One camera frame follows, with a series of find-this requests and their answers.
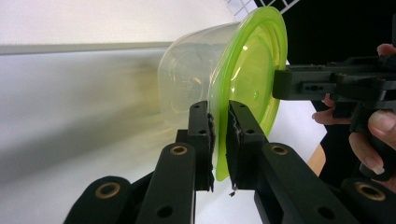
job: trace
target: plastic container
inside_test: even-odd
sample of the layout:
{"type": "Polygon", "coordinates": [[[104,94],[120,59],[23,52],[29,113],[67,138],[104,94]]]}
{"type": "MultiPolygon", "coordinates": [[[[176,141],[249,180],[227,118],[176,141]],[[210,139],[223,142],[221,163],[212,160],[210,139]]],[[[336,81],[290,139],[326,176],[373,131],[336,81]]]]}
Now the plastic container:
{"type": "Polygon", "coordinates": [[[285,67],[286,55],[286,28],[274,7],[260,7],[240,23],[185,35],[163,55],[158,70],[163,117],[175,129],[186,129],[190,106],[209,101],[217,132],[217,180],[229,175],[229,100],[246,104],[268,135],[279,104],[272,97],[273,77],[275,69],[285,67]]]}

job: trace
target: bolt hole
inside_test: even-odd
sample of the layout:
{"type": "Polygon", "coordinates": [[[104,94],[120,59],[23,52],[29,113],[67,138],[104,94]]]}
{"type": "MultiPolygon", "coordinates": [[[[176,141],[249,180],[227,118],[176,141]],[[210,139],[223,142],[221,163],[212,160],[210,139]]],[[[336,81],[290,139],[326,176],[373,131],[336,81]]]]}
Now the bolt hole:
{"type": "Polygon", "coordinates": [[[311,88],[309,88],[309,90],[311,90],[311,91],[317,91],[317,90],[318,90],[318,86],[311,86],[311,88]]]}
{"type": "Polygon", "coordinates": [[[288,150],[283,147],[273,147],[272,151],[278,155],[285,155],[288,153],[288,150]]]}
{"type": "Polygon", "coordinates": [[[318,212],[320,213],[321,216],[323,216],[324,218],[327,218],[329,220],[332,220],[335,218],[335,214],[330,208],[320,207],[320,208],[318,208],[318,212]]]}
{"type": "Polygon", "coordinates": [[[183,155],[187,152],[187,148],[183,147],[183,146],[176,146],[176,147],[172,147],[170,149],[171,153],[176,155],[176,156],[180,156],[183,155]]]}
{"type": "Polygon", "coordinates": [[[95,195],[100,199],[107,199],[115,196],[120,191],[120,184],[108,182],[96,189],[95,195]]]}
{"type": "Polygon", "coordinates": [[[245,131],[245,133],[254,133],[254,130],[252,130],[252,129],[247,129],[247,130],[245,131]]]}
{"type": "Polygon", "coordinates": [[[384,201],[386,199],[385,193],[382,190],[375,188],[369,184],[356,183],[356,190],[364,197],[374,201],[384,201]]]}
{"type": "Polygon", "coordinates": [[[172,216],[172,213],[173,213],[172,207],[169,206],[169,205],[166,205],[166,206],[161,207],[161,208],[157,211],[157,216],[158,216],[158,217],[165,218],[165,217],[170,217],[170,216],[172,216]]]}

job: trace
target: human hand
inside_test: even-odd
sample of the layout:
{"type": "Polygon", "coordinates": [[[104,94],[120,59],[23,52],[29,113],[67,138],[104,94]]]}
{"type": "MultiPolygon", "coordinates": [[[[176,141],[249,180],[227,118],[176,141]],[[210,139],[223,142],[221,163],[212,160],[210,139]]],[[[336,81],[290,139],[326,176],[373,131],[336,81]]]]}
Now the human hand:
{"type": "MultiPolygon", "coordinates": [[[[377,51],[379,55],[396,54],[396,48],[388,44],[378,46],[377,51]]],[[[312,115],[312,119],[325,125],[350,124],[350,119],[334,119],[332,117],[334,101],[329,98],[328,94],[323,102],[330,109],[315,113],[312,115]]],[[[396,114],[383,110],[374,112],[368,120],[368,129],[373,136],[396,150],[396,114]]],[[[377,175],[384,173],[384,162],[369,143],[366,134],[352,133],[349,136],[349,143],[355,155],[366,167],[373,170],[377,175]]],[[[396,192],[396,175],[392,176],[389,181],[379,183],[391,191],[396,192]]]]}

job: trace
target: black metal bracket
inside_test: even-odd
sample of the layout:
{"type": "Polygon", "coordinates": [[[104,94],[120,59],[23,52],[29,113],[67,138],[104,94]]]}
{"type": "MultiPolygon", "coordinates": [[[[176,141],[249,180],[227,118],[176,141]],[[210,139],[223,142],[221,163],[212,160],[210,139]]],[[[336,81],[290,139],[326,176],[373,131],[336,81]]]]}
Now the black metal bracket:
{"type": "Polygon", "coordinates": [[[189,129],[162,150],[153,173],[133,184],[116,176],[94,181],[64,223],[193,223],[195,191],[213,190],[214,141],[207,102],[192,105],[189,129]]]}
{"type": "Polygon", "coordinates": [[[367,133],[384,160],[385,173],[376,175],[361,166],[361,172],[376,180],[396,175],[396,151],[368,130],[370,116],[378,109],[396,112],[396,55],[350,58],[328,65],[297,65],[276,71],[273,95],[282,100],[318,101],[329,93],[335,118],[351,118],[349,130],[367,133]]]}
{"type": "Polygon", "coordinates": [[[232,101],[227,161],[233,185],[255,190],[263,223],[396,222],[393,192],[364,178],[328,187],[294,149],[269,143],[248,107],[232,101]]]}

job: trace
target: finger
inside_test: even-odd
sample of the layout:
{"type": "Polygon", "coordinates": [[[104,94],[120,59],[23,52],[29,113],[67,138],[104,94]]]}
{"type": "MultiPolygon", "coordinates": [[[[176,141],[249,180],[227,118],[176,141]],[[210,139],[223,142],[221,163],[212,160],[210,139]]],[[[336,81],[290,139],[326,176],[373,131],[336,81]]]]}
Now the finger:
{"type": "Polygon", "coordinates": [[[330,94],[327,93],[326,96],[324,97],[323,103],[328,106],[328,107],[334,107],[335,102],[330,99],[330,94]]]}
{"type": "Polygon", "coordinates": [[[333,124],[350,124],[350,119],[335,119],[332,117],[334,113],[334,109],[330,108],[325,111],[320,111],[312,115],[312,119],[314,119],[317,123],[324,125],[333,125],[333,124]]]}
{"type": "Polygon", "coordinates": [[[349,143],[358,159],[377,175],[385,172],[384,162],[379,154],[374,150],[364,133],[352,133],[349,136],[349,143]]]}
{"type": "Polygon", "coordinates": [[[376,48],[376,51],[378,51],[378,55],[384,56],[396,54],[396,48],[390,44],[382,44],[376,48]]]}
{"type": "Polygon", "coordinates": [[[379,140],[396,148],[396,115],[390,111],[378,110],[369,118],[368,128],[379,140]]]}

